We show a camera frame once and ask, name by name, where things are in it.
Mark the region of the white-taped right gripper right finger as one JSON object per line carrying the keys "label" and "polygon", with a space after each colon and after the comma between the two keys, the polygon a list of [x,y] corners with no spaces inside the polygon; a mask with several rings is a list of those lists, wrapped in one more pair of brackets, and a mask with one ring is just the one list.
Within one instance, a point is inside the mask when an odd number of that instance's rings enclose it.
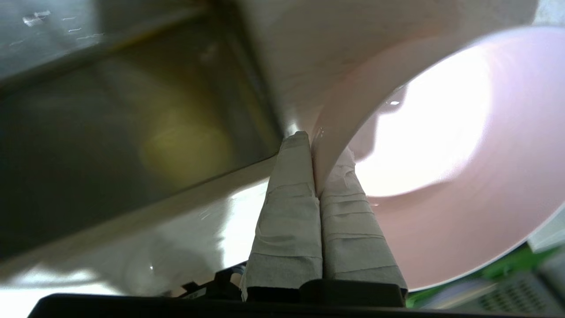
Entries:
{"label": "white-taped right gripper right finger", "polygon": [[354,154],[345,149],[320,197],[324,277],[395,284],[407,294],[406,281],[389,248],[356,175]]}

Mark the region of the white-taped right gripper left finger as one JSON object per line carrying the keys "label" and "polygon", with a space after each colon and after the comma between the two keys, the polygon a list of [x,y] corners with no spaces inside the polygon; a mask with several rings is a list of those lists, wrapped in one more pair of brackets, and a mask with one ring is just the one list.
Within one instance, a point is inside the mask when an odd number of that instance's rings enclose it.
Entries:
{"label": "white-taped right gripper left finger", "polygon": [[252,250],[242,278],[246,302],[293,294],[323,276],[320,202],[309,136],[283,139],[268,181]]}

